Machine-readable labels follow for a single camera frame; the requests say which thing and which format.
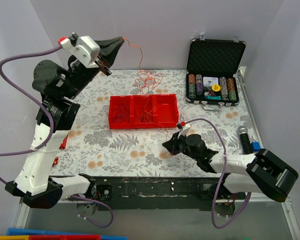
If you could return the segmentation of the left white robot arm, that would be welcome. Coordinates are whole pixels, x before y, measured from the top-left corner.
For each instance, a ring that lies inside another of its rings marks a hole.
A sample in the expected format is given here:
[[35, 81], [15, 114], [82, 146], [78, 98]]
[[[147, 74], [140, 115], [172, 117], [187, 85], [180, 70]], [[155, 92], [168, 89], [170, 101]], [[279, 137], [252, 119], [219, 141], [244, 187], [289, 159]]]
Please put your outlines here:
[[87, 174], [52, 177], [51, 168], [59, 148], [69, 135], [80, 105], [74, 99], [98, 73], [110, 75], [123, 37], [93, 40], [89, 36], [72, 34], [59, 40], [61, 48], [71, 55], [68, 67], [45, 59], [33, 71], [32, 87], [41, 95], [41, 108], [30, 153], [15, 180], [6, 183], [5, 190], [21, 197], [34, 209], [50, 209], [63, 198], [73, 195], [91, 200], [96, 196], [96, 180]]

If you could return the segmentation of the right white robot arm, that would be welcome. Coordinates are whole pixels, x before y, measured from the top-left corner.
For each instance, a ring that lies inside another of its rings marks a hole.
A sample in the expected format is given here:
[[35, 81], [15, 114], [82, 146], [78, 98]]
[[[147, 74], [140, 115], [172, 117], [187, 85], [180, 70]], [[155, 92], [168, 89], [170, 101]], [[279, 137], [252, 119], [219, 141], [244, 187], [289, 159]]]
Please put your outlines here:
[[241, 192], [264, 194], [282, 203], [288, 197], [299, 174], [267, 149], [251, 154], [227, 154], [209, 149], [199, 134], [176, 132], [162, 144], [171, 154], [184, 154], [196, 161], [206, 173], [224, 173], [216, 186], [217, 195], [227, 199]]

